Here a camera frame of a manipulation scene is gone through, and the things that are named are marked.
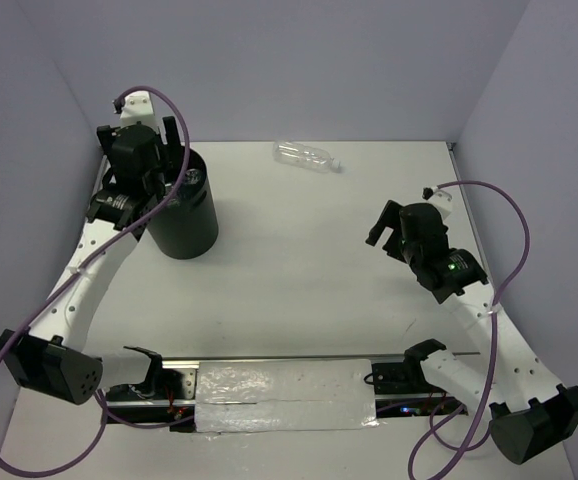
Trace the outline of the clear bottle blue cap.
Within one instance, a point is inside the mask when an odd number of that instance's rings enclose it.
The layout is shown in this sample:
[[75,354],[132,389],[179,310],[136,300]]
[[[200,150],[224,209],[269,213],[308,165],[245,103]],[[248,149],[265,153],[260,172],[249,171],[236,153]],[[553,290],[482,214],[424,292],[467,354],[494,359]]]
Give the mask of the clear bottle blue cap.
[[205,173],[201,169],[193,168],[185,172],[182,185],[191,188],[204,182]]

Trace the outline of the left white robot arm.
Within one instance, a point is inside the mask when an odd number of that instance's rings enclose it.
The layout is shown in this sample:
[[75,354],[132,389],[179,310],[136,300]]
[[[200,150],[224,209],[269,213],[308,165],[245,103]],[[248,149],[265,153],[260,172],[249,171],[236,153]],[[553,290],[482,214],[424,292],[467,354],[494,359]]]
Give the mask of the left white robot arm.
[[142,398],[163,390],[164,372],[146,361],[84,351],[111,281],[189,163],[184,126],[173,116],[163,123],[158,128],[132,119],[98,127],[109,167],[90,200],[79,243],[38,313],[0,335],[0,363],[18,386],[81,405],[116,384],[119,371],[120,382]]

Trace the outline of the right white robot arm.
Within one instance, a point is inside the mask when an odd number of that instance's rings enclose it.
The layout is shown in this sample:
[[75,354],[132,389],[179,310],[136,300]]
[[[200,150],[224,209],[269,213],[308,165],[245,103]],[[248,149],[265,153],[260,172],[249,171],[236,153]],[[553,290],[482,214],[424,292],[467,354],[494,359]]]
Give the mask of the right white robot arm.
[[476,257],[449,244],[441,202],[401,205],[388,201],[366,242],[378,243],[406,264],[487,356],[481,375],[460,361],[440,341],[423,341],[405,353],[406,384],[413,390],[438,387],[480,412],[491,438],[510,462],[521,465],[570,438],[578,427],[578,386],[565,385],[546,367],[521,335]]

